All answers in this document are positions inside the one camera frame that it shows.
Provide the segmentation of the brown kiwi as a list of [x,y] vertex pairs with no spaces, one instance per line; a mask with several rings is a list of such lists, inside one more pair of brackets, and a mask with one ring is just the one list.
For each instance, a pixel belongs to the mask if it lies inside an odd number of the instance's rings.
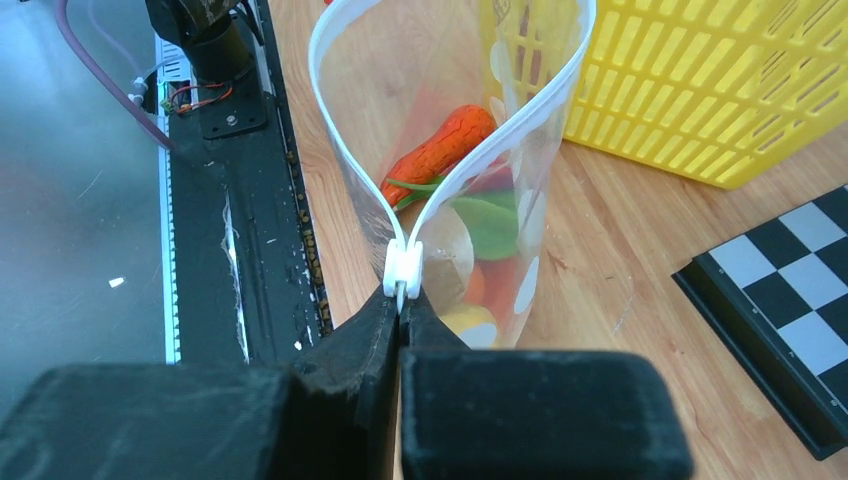
[[466,224],[450,207],[439,209],[422,227],[422,287],[437,314],[460,304],[474,265],[474,249]]

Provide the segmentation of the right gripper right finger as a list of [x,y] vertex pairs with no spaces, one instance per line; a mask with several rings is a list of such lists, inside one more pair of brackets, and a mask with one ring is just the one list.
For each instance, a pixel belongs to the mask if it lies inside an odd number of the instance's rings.
[[670,391],[645,357],[473,350],[425,299],[400,314],[407,479],[690,479]]

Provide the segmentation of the red apple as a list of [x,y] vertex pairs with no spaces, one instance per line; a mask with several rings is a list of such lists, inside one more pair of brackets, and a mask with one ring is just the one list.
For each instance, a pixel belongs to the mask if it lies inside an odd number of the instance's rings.
[[483,274],[484,294],[481,305],[486,307],[499,324],[506,324],[514,315],[513,304],[517,292],[517,256],[501,260],[478,260]]

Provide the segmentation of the yellow lemon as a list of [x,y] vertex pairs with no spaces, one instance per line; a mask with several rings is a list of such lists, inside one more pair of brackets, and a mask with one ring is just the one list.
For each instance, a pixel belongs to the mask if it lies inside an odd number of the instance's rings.
[[440,316],[440,320],[472,349],[493,348],[498,336],[495,318],[485,307],[461,304]]

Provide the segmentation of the orange carrot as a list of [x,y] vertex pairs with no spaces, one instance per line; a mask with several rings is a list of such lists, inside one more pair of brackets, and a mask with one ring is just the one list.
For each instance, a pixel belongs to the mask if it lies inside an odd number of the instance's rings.
[[479,105],[454,109],[427,140],[390,168],[380,185],[389,206],[397,207],[414,192],[407,185],[429,184],[463,160],[496,128],[494,116]]

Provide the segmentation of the yellow plastic basket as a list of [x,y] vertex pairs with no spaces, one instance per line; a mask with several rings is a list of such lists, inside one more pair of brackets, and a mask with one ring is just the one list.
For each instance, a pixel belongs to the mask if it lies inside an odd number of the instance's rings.
[[847,118],[843,1],[483,1],[484,98],[562,83],[514,152],[569,140],[724,189]]

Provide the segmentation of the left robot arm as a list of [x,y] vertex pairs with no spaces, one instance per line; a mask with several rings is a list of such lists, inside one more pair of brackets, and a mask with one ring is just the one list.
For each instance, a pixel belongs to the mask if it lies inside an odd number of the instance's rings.
[[234,19],[242,19],[259,45],[264,38],[248,0],[146,0],[160,38],[178,46],[204,84],[238,82],[256,70],[256,59]]

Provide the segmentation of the polka dot zip bag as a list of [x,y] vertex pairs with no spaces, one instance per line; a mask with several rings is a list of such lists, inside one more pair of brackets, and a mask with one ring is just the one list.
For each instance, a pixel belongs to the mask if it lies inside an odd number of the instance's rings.
[[333,1],[308,70],[371,265],[473,348],[537,290],[552,165],[593,1]]

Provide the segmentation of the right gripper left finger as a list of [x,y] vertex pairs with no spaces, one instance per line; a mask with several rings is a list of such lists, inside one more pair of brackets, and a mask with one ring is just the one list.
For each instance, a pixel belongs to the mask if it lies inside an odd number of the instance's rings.
[[295,362],[70,364],[1,427],[5,479],[378,479],[398,349],[373,294]]

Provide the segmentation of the green star fruit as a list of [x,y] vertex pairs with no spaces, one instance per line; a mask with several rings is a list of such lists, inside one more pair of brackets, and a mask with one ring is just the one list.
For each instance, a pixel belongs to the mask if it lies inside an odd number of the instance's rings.
[[512,175],[505,169],[476,175],[458,183],[449,175],[426,180],[410,175],[388,177],[380,191],[399,216],[412,213],[415,239],[483,261],[500,261],[518,252],[519,214]]

